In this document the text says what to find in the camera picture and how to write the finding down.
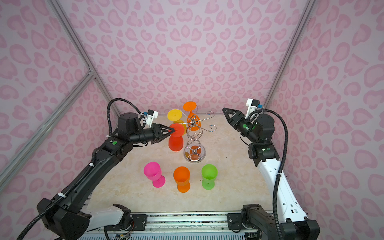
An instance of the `cup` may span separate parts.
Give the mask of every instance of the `cup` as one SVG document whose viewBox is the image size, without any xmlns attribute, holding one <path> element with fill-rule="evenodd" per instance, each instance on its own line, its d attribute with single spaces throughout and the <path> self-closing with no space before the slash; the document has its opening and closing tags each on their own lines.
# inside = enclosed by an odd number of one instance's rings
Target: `cup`
<svg viewBox="0 0 384 240">
<path fill-rule="evenodd" d="M 207 164 L 201 169 L 201 176 L 203 177 L 203 188 L 211 190 L 215 186 L 217 168 L 212 164 Z"/>
<path fill-rule="evenodd" d="M 177 183 L 177 189 L 179 192 L 188 192 L 190 189 L 191 185 L 189 183 L 189 176 L 189 170 L 186 167 L 178 167 L 173 172 L 173 178 Z"/>
<path fill-rule="evenodd" d="M 154 187 L 162 187 L 166 182 L 161 175 L 161 168 L 157 162 L 150 162 L 144 167 L 144 175 L 152 181 Z"/>
</svg>

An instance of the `metal pole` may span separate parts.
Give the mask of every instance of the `metal pole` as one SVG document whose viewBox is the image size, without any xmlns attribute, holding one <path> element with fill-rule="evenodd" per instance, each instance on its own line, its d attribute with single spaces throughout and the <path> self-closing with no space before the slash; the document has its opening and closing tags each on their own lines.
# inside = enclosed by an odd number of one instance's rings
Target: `metal pole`
<svg viewBox="0 0 384 240">
<path fill-rule="evenodd" d="M 87 73 L 75 89 L 73 89 L 73 91 L 56 108 L 54 113 L 40 126 L 40 128 L 37 129 L 29 142 L 10 161 L 10 164 L 0 174 L 0 193 L 23 168 L 30 156 L 43 143 L 48 134 L 59 123 L 62 117 L 67 113 L 68 109 L 75 103 L 80 94 L 94 78 L 95 75 L 92 71 Z"/>
<path fill-rule="evenodd" d="M 87 52 L 85 51 L 84 46 L 81 44 L 80 38 L 77 36 L 75 30 L 73 29 L 67 15 L 65 14 L 65 11 L 60 4 L 59 0 L 47 0 L 48 4 L 51 6 L 53 12 L 56 14 L 58 21 L 61 23 L 63 26 L 65 32 L 67 33 L 68 37 L 72 41 L 74 47 L 76 48 L 77 52 L 79 53 L 79 56 L 85 63 L 85 65 L 88 67 L 89 70 L 92 70 L 95 75 L 95 83 L 101 90 L 101 93 L 104 95 L 105 99 L 107 99 L 107 102 L 112 100 L 112 96 L 105 87 L 99 73 L 97 72 L 97 69 L 93 65 L 91 59 L 89 58 Z M 115 103 L 112 104 L 111 110 L 119 117 L 121 116 L 121 113 Z"/>
<path fill-rule="evenodd" d="M 308 0 L 304 7 L 303 14 L 301 15 L 299 23 L 297 24 L 296 29 L 293 32 L 292 39 L 288 45 L 287 51 L 285 52 L 283 60 L 273 80 L 272 86 L 268 92 L 267 98 L 264 103 L 265 108 L 268 108 L 268 106 L 272 103 L 272 98 L 273 98 L 273 95 L 275 94 L 276 87 L 281 81 L 283 77 L 283 72 L 286 66 L 288 65 L 290 58 L 294 54 L 295 49 L 299 44 L 302 35 L 304 34 L 305 28 L 311 18 L 313 10 L 316 8 L 317 3 L 318 3 L 318 0 Z"/>
</svg>

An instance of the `cable tie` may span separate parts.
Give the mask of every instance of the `cable tie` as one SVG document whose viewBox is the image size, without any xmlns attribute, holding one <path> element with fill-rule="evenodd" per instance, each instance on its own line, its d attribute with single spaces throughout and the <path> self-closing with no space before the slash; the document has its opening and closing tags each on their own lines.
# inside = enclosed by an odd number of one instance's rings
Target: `cable tie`
<svg viewBox="0 0 384 240">
<path fill-rule="evenodd" d="M 67 196 L 64 195 L 62 192 L 59 192 L 57 195 L 58 195 L 59 197 L 63 197 L 63 198 L 66 198 L 66 197 L 67 197 Z"/>
</svg>

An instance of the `patterned wall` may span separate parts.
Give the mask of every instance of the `patterned wall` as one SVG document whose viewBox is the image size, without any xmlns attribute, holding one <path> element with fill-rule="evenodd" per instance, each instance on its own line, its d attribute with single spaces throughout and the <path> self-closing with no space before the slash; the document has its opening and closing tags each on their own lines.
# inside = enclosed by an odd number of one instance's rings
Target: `patterned wall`
<svg viewBox="0 0 384 240">
<path fill-rule="evenodd" d="M 245 110 L 247 98 L 264 102 L 305 2 L 61 4 L 112 96 L 167 113 L 190 100 L 199 112 Z"/>
<path fill-rule="evenodd" d="M 44 0 L 0 3 L 0 172 L 84 76 Z"/>
<path fill-rule="evenodd" d="M 384 1 L 321 0 L 271 108 L 320 239 L 384 239 Z"/>
<path fill-rule="evenodd" d="M 106 105 L 104 96 L 91 82 L 0 195 L 1 239 L 16 239 L 38 214 L 37 203 L 44 197 L 51 199 L 90 162 L 93 149 L 108 134 Z M 114 126 L 116 117 L 111 117 Z M 52 237 L 53 233 L 39 221 L 25 239 Z"/>
</svg>

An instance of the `robotic arm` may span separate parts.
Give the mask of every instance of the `robotic arm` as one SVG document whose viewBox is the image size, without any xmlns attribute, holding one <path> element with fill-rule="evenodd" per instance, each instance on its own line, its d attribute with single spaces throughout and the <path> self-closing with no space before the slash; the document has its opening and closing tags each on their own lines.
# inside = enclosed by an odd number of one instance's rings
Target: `robotic arm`
<svg viewBox="0 0 384 240">
<path fill-rule="evenodd" d="M 96 149 L 93 169 L 65 198 L 55 203 L 53 207 L 51 206 L 50 210 L 43 215 L 42 220 L 46 228 L 63 239 L 75 240 L 83 233 L 103 226 L 115 225 L 117 228 L 125 230 L 131 225 L 131 211 L 122 205 L 115 204 L 97 212 L 81 211 L 81 208 L 103 177 L 122 161 L 133 147 L 146 146 L 147 142 L 151 142 L 151 144 L 161 142 L 174 132 L 173 128 L 152 123 L 153 119 L 157 117 L 157 112 L 149 110 L 144 115 L 147 116 L 146 122 L 151 126 L 150 128 L 144 129 L 140 125 L 140 119 L 136 113 L 124 113 L 119 117 L 118 128 Z M 85 171 L 86 169 L 62 192 L 79 181 Z M 62 192 L 51 200 L 46 198 L 41 200 L 37 205 L 39 213 L 41 214 L 56 199 L 63 197 Z"/>
<path fill-rule="evenodd" d="M 260 228 L 268 235 L 268 239 L 280 238 L 277 224 L 279 224 L 279 231 L 283 239 L 317 239 L 320 233 L 317 221 L 307 218 L 306 213 L 297 202 L 284 172 L 279 173 L 280 157 L 271 142 L 272 134 L 275 131 L 275 121 L 270 115 L 261 114 L 262 111 L 274 114 L 275 112 L 262 109 L 260 102 L 254 99 L 248 99 L 247 106 L 247 116 L 239 110 L 229 108 L 223 108 L 223 113 L 227 122 L 251 141 L 248 145 L 248 156 L 263 175 L 271 195 L 276 194 L 277 175 L 281 176 L 280 182 L 278 182 L 277 199 L 273 203 L 277 207 L 278 214 L 275 214 L 275 218 L 278 215 L 278 221 L 274 219 L 274 216 L 265 212 L 260 205 L 252 204 L 244 205 L 241 210 L 243 225 Z M 258 114 L 257 117 L 251 119 L 255 113 Z"/>
</svg>

